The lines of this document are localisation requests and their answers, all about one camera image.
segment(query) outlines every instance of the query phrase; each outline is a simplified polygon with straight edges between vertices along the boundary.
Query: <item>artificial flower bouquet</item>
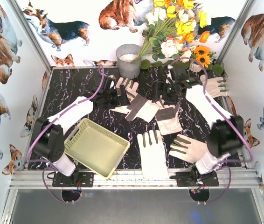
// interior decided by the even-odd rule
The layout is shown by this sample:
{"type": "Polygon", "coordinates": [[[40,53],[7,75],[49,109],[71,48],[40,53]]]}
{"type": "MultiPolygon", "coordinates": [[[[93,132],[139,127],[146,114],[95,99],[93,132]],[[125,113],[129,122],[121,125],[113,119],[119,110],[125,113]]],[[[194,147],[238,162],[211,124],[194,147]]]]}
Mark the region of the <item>artificial flower bouquet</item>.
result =
{"type": "MultiPolygon", "coordinates": [[[[211,24],[211,18],[202,7],[195,8],[194,0],[154,0],[153,11],[146,14],[145,37],[141,52],[135,58],[152,55],[157,61],[164,58],[190,57],[195,46],[188,47],[195,39],[198,26],[211,24]]],[[[200,42],[206,42],[210,33],[202,33],[200,42]]]]}

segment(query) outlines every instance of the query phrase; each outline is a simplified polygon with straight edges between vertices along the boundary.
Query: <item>white rose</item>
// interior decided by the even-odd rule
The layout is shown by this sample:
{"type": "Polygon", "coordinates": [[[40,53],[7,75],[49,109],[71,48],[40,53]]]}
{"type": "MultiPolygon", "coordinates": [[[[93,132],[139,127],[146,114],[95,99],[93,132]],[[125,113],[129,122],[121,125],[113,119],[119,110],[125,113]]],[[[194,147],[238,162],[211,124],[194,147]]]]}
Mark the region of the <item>white rose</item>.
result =
{"type": "MultiPolygon", "coordinates": [[[[190,50],[186,50],[186,51],[184,52],[184,54],[182,54],[181,57],[191,57],[191,55],[192,55],[192,52],[191,52],[190,50]]],[[[185,63],[185,62],[187,62],[187,61],[189,61],[189,59],[182,59],[182,62],[183,62],[183,63],[185,63]]]]}
{"type": "Polygon", "coordinates": [[[167,40],[161,44],[161,51],[165,57],[171,57],[178,53],[178,49],[173,40],[167,40]]]}
{"type": "Polygon", "coordinates": [[[154,17],[155,18],[157,17],[157,20],[156,21],[158,21],[158,17],[161,20],[164,20],[166,18],[166,10],[163,9],[163,8],[160,8],[160,7],[154,8],[153,14],[154,14],[154,17]]]}
{"type": "Polygon", "coordinates": [[[149,25],[155,25],[155,18],[154,18],[154,15],[153,15],[153,12],[149,12],[146,14],[146,19],[148,20],[149,22],[149,25]]]}

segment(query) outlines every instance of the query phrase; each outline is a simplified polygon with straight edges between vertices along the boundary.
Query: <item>sunflower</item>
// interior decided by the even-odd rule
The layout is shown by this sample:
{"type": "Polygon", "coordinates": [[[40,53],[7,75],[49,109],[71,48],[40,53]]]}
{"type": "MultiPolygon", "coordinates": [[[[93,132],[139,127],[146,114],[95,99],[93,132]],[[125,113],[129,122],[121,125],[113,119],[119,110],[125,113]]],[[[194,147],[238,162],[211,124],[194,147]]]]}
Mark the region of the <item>sunflower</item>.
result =
{"type": "Polygon", "coordinates": [[[211,58],[208,55],[197,55],[196,60],[206,68],[211,64],[211,58]]]}
{"type": "Polygon", "coordinates": [[[200,55],[208,55],[210,53],[210,49],[205,47],[205,46],[197,46],[197,48],[195,49],[194,53],[197,55],[197,56],[200,56],[200,55]]]}

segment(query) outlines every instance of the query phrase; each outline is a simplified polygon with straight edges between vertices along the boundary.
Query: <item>corgi wallpaper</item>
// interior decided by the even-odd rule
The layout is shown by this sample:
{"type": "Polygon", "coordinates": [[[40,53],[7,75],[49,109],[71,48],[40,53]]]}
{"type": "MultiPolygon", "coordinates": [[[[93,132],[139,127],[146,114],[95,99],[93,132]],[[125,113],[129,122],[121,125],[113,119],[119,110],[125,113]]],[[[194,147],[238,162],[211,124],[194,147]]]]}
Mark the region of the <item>corgi wallpaper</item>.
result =
{"type": "Polygon", "coordinates": [[[261,164],[264,180],[264,3],[257,1],[251,8],[223,62],[236,112],[250,118],[244,133],[251,136],[245,139],[261,164]]]}
{"type": "Polygon", "coordinates": [[[24,136],[29,135],[46,70],[29,41],[8,1],[0,0],[0,219],[11,174],[22,167],[28,143],[24,136]]]}
{"type": "MultiPolygon", "coordinates": [[[[211,36],[204,44],[219,55],[246,0],[201,0],[212,24],[198,29],[211,36]]],[[[18,0],[30,28],[51,66],[116,65],[116,49],[126,43],[142,45],[144,17],[152,11],[153,0],[18,0]]],[[[143,59],[152,60],[152,56],[143,59]]]]}

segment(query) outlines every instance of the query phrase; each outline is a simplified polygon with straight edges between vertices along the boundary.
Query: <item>white wall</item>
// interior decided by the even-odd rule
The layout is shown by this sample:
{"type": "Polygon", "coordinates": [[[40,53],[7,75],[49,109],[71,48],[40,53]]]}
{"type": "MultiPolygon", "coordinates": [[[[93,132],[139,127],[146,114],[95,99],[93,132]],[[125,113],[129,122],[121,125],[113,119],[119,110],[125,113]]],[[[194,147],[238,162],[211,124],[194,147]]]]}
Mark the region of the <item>white wall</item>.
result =
{"type": "MultiPolygon", "coordinates": [[[[256,14],[264,14],[264,1],[257,1],[248,18],[256,14]]],[[[248,61],[249,52],[250,47],[244,45],[240,31],[223,62],[229,76],[227,82],[229,95],[235,104],[236,112],[244,121],[251,118],[251,133],[261,141],[252,151],[255,161],[260,161],[264,181],[264,129],[260,130],[257,127],[257,124],[261,123],[260,117],[264,117],[264,70],[260,71],[259,60],[255,57],[252,63],[248,61]]]]}
{"type": "Polygon", "coordinates": [[[3,175],[1,173],[11,160],[9,144],[14,145],[19,151],[24,153],[28,137],[21,138],[20,132],[26,122],[26,115],[31,106],[33,95],[35,94],[38,100],[40,99],[45,67],[13,15],[12,9],[5,0],[0,0],[0,4],[8,15],[17,38],[23,41],[22,46],[18,47],[17,53],[21,57],[21,62],[19,64],[13,63],[13,73],[6,84],[0,82],[0,94],[4,97],[12,115],[10,120],[2,115],[0,125],[0,150],[3,152],[3,158],[0,159],[1,219],[11,180],[11,175],[3,175]]]}

